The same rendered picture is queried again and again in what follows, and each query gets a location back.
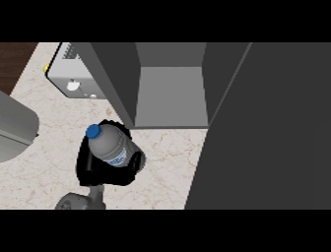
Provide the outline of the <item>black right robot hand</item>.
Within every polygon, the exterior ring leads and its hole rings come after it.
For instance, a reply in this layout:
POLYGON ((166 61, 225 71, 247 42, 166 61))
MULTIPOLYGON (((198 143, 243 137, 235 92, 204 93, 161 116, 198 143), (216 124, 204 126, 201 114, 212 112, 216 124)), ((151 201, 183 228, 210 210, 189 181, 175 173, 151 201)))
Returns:
POLYGON ((103 124, 117 126, 124 133, 127 148, 126 166, 112 166, 93 156, 89 148, 89 138, 84 136, 75 164, 77 178, 81 186, 98 186, 102 184, 127 186, 145 167, 145 153, 133 142, 129 129, 124 125, 114 120, 103 120, 99 125, 103 124))

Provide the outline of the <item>clear blue-capped water bottle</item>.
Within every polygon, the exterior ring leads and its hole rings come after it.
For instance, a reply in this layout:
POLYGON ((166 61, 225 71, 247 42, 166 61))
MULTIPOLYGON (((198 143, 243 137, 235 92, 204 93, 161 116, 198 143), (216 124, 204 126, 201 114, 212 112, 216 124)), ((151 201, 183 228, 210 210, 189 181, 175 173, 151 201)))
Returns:
POLYGON ((93 156, 112 166, 126 166, 127 148, 120 128, 109 124, 92 124, 86 136, 93 156))

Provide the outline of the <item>open grey cabinet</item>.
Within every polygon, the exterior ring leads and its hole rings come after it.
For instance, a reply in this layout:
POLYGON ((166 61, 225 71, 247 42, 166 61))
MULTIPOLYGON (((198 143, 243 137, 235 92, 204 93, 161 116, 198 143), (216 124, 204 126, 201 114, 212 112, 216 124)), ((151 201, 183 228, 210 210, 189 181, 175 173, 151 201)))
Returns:
POLYGON ((77 42, 86 67, 130 129, 206 129, 249 42, 77 42))

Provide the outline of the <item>dark grey cabinet door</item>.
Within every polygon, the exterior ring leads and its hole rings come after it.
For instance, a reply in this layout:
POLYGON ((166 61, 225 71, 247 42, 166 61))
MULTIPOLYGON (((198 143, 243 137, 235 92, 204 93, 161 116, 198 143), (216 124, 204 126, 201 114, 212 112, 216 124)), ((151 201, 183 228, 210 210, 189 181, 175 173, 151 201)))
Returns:
POLYGON ((191 209, 331 209, 331 43, 253 44, 207 131, 191 209))

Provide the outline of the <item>pale grey box appliance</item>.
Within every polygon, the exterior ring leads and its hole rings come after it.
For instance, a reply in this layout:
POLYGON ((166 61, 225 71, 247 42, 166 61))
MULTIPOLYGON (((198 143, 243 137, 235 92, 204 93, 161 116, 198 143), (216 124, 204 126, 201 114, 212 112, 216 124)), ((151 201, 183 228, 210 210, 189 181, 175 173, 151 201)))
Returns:
POLYGON ((44 75, 68 98, 106 98, 71 42, 58 45, 44 75))

